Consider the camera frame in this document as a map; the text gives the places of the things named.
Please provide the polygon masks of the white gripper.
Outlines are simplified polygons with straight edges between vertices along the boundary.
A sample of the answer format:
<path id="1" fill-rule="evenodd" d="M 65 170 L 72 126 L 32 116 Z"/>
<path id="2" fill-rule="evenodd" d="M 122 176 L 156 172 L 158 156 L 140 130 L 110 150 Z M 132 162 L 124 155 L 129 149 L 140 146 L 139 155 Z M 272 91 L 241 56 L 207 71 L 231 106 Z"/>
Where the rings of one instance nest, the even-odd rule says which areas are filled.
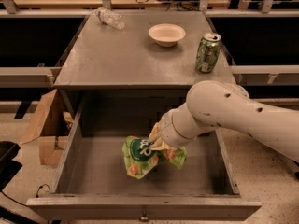
<path id="1" fill-rule="evenodd" d="M 174 114 L 175 110 L 171 109 L 162 115 L 158 124 L 153 126 L 148 138 L 152 150 L 171 150 L 173 147 L 183 147 L 189 142 L 189 139 L 175 129 Z"/>

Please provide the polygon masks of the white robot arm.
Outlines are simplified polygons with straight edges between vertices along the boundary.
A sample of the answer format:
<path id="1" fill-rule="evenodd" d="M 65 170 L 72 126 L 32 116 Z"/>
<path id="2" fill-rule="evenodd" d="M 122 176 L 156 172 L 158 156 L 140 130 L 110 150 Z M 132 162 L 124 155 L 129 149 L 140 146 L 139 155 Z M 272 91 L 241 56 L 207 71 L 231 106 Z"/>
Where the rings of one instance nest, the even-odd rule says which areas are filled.
<path id="1" fill-rule="evenodd" d="M 298 111 L 256 102 L 240 86 L 217 81 L 193 85 L 183 105 L 163 114 L 149 143 L 155 148 L 183 147 L 218 128 L 245 133 L 299 162 Z"/>

